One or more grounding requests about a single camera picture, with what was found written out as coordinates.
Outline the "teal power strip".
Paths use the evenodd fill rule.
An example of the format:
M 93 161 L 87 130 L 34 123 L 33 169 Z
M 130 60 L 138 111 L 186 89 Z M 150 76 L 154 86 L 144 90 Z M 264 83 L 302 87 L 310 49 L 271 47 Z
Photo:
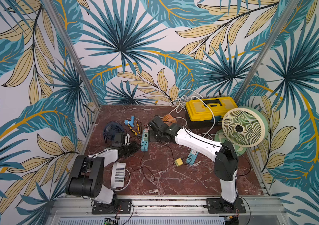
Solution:
M 147 152 L 148 151 L 148 145 L 149 145 L 149 135 L 148 135 L 149 128 L 145 128 L 142 132 L 142 138 L 141 138 L 141 151 Z
M 199 152 L 195 150 L 191 150 L 186 159 L 186 164 L 193 165 L 198 156 Z

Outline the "yellow plug adapter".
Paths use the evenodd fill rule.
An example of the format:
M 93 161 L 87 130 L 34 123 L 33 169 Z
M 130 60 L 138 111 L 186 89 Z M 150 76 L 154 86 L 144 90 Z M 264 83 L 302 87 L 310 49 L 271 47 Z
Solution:
M 181 158 L 176 159 L 174 162 L 177 167 L 182 166 L 184 164 Z

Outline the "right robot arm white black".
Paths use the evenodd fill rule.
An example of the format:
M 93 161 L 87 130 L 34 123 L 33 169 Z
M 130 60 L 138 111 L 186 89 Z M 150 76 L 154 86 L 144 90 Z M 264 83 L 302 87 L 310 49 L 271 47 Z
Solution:
M 238 157 L 231 142 L 212 141 L 172 122 L 155 116 L 148 123 L 154 136 L 162 142 L 172 142 L 195 150 L 214 162 L 214 173 L 220 179 L 221 199 L 234 203 L 238 198 L 236 186 Z

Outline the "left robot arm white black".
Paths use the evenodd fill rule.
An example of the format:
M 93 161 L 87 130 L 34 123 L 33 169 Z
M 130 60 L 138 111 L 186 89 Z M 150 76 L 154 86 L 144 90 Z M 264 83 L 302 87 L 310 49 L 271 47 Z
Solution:
M 140 144 L 130 141 L 127 134 L 119 133 L 115 135 L 111 147 L 93 155 L 76 157 L 65 187 L 66 194 L 102 204 L 114 204 L 115 192 L 103 184 L 104 168 L 139 150 Z

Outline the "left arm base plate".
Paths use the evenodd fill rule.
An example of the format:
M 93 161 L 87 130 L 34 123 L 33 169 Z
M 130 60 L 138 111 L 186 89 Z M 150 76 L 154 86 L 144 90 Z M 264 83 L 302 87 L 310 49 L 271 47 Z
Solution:
M 131 199 L 117 199 L 110 204 L 95 202 L 92 208 L 93 215 L 129 215 L 132 212 Z

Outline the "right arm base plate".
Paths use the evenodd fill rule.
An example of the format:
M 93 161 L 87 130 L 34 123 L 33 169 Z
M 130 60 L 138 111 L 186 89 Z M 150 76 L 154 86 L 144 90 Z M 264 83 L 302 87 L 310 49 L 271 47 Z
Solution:
M 237 198 L 234 203 L 229 203 L 222 198 L 208 198 L 203 206 L 209 214 L 231 214 L 237 215 L 246 213 L 243 200 Z

